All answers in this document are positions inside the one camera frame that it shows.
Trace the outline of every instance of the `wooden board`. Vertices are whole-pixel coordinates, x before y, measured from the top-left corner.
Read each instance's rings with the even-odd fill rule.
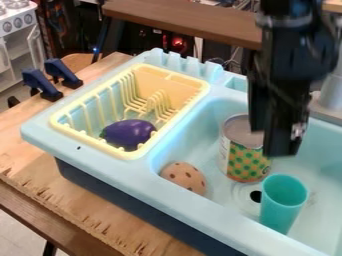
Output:
[[[323,9],[329,12],[342,13],[341,0],[327,0],[323,4]]]
[[[128,59],[114,53],[77,76],[87,84]],[[65,95],[72,92],[65,87],[58,89]],[[202,255],[64,179],[52,156],[24,142],[21,123],[50,105],[37,95],[0,114],[1,208],[70,254]]]
[[[261,47],[254,14],[188,0],[111,0],[104,14],[249,49]]]

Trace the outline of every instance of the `light blue plastic sink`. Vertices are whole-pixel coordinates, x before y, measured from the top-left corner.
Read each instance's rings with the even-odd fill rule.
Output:
[[[138,160],[113,158],[53,130],[49,117],[64,105],[128,66],[146,62],[208,81],[209,94],[151,151]],[[272,172],[291,174],[310,190],[310,198],[287,236],[258,223],[259,204],[250,193],[259,184],[226,178],[217,167],[220,127],[229,116],[247,111],[247,83],[243,76],[224,72],[216,64],[194,58],[143,53],[99,80],[35,116],[22,126],[22,136],[55,157],[116,187],[195,229],[247,255],[342,255],[342,128],[310,118],[299,153],[279,158]],[[193,164],[207,179],[201,197],[158,176],[174,161]]]

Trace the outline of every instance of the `teal cup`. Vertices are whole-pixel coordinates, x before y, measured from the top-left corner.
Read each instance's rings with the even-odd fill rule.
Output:
[[[308,198],[305,186],[296,178],[273,174],[262,182],[260,223],[287,234]]]

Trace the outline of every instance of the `cabinet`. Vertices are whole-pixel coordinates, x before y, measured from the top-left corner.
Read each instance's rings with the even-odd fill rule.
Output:
[[[22,80],[24,68],[44,68],[44,47],[37,24],[0,37],[0,92]]]

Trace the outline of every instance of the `tin can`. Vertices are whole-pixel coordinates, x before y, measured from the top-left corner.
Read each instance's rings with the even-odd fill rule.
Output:
[[[252,133],[247,114],[228,118],[221,129],[219,168],[239,182],[257,182],[270,172],[271,161],[263,156],[264,134]]]

